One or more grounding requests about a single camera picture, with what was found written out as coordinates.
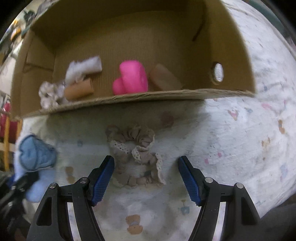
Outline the light blue fish plush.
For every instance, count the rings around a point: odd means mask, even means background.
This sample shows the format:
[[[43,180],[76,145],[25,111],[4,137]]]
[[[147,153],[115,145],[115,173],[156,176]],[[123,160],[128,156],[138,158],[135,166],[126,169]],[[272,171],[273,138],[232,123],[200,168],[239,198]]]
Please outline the light blue fish plush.
[[[26,191],[26,199],[29,202],[40,202],[48,186],[54,182],[57,157],[58,153],[54,146],[47,144],[32,133],[17,140],[14,155],[14,180],[17,181],[31,172],[39,174],[39,179]]]

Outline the white satin scrunchie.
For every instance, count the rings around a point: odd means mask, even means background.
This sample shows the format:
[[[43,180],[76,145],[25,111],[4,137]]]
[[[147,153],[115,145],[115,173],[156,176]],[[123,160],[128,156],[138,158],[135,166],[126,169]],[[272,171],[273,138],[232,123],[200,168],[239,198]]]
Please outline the white satin scrunchie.
[[[39,88],[40,105],[42,109],[50,109],[68,103],[65,92],[65,81],[49,83],[44,81]]]

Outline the orange foam cylinder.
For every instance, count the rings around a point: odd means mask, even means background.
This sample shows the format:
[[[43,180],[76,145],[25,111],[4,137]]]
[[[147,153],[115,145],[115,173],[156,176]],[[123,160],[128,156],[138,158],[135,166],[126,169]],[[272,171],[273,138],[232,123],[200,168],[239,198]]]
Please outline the orange foam cylinder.
[[[92,80],[90,78],[67,86],[64,90],[64,97],[72,101],[89,96],[94,93]]]

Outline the pink foam mushroom toy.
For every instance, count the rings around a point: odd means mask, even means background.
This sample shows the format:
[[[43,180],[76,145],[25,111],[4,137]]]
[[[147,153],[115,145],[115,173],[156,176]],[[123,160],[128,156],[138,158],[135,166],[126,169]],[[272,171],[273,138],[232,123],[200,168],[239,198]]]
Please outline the pink foam mushroom toy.
[[[112,91],[114,95],[147,92],[149,88],[144,66],[136,60],[123,61],[119,65],[121,76],[114,80]]]

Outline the yellow wooden chair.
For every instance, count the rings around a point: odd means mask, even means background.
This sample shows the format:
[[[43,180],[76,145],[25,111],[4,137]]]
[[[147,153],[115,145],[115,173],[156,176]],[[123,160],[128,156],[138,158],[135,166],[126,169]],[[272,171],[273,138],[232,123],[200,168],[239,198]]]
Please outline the yellow wooden chair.
[[[4,125],[4,137],[3,142],[1,142],[1,152],[3,152],[3,163],[4,163],[4,171],[10,171],[10,152],[14,152],[16,150],[15,144],[9,142],[9,133],[10,133],[10,113],[7,111],[2,111],[1,114],[6,116],[6,122]]]

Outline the beige lace scrunchie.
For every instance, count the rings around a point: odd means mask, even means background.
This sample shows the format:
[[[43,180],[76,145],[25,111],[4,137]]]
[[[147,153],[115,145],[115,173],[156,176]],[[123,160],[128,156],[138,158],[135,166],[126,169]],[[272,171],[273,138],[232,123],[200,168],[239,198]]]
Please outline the beige lace scrunchie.
[[[162,173],[163,159],[160,154],[152,152],[155,133],[151,128],[112,125],[107,127],[106,137],[115,159],[114,185],[126,188],[166,185]]]

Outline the tan foam block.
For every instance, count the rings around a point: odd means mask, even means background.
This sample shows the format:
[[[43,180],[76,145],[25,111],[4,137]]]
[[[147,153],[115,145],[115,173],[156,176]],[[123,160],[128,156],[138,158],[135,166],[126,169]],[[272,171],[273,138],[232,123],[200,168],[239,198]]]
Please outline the tan foam block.
[[[178,78],[161,64],[157,64],[149,72],[149,81],[155,91],[172,91],[183,88]]]

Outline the brown cardboard box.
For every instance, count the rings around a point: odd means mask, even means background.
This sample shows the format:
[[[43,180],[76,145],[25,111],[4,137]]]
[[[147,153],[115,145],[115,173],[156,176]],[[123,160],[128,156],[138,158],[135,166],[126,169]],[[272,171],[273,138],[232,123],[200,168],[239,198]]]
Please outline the brown cardboard box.
[[[94,93],[42,109],[38,91],[61,82],[72,61],[99,56]],[[165,66],[176,91],[114,96],[119,65],[137,60],[146,71]],[[11,116],[26,118],[87,106],[145,100],[252,95],[255,81],[245,44],[222,1],[58,1],[28,30],[11,87]]]

